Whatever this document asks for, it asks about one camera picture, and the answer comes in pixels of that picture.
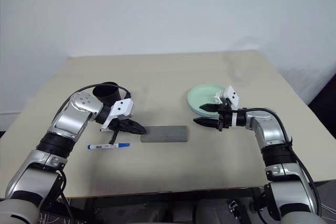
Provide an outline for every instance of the white wall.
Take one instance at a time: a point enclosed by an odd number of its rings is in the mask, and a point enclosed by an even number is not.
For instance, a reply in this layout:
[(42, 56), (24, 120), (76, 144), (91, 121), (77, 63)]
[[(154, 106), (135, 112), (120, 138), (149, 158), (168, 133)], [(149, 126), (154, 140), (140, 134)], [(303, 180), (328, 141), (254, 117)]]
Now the white wall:
[[(258, 48), (307, 103), (336, 72), (335, 0), (0, 4), (2, 112), (21, 110), (68, 56)], [(1, 116), (2, 130), (12, 117)]]

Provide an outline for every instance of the light green dish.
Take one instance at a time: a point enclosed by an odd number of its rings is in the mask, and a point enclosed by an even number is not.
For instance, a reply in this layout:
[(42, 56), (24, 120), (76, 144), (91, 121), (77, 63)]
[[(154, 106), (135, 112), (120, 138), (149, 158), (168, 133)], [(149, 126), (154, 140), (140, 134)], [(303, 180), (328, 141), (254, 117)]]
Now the light green dish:
[(217, 112), (207, 112), (199, 107), (206, 103), (216, 103), (214, 96), (217, 92), (223, 91), (224, 88), (213, 84), (204, 84), (192, 88), (187, 96), (189, 107), (197, 114), (208, 118), (218, 117)]

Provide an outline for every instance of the marker pen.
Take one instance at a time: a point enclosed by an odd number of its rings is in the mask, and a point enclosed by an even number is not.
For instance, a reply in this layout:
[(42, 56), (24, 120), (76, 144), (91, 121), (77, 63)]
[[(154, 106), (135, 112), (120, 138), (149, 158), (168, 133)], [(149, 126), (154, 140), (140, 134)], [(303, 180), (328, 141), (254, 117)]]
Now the marker pen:
[(107, 149), (107, 148), (122, 148), (129, 147), (129, 143), (120, 143), (120, 144), (90, 144), (88, 145), (88, 149)]

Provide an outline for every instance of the gray foam block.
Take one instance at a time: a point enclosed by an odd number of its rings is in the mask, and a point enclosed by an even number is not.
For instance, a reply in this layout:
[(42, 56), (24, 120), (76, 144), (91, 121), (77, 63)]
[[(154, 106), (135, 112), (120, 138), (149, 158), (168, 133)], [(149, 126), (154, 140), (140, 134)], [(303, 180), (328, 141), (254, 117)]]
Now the gray foam block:
[(147, 126), (143, 143), (187, 142), (187, 126)]

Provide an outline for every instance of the beige table surface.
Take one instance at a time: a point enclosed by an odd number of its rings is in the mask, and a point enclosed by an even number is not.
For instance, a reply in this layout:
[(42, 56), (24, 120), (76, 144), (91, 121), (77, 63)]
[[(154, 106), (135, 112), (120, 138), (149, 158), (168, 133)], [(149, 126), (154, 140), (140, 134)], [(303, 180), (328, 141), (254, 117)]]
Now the beige table surface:
[(243, 127), (218, 132), (193, 122), (197, 114), (186, 96), (205, 83), (232, 85), (240, 107), (276, 110), (313, 179), (336, 179), (336, 140), (257, 51), (80, 57), (68, 60), (1, 139), (1, 197), (64, 99), (78, 88), (104, 81), (132, 92), (134, 120), (145, 126), (187, 125), (188, 142), (141, 143), (138, 135), (120, 133), (117, 142), (129, 142), (130, 147), (88, 150), (88, 144), (107, 143), (111, 137), (99, 132), (99, 124), (89, 123), (65, 167), (67, 197), (264, 185), (265, 165), (254, 132)]

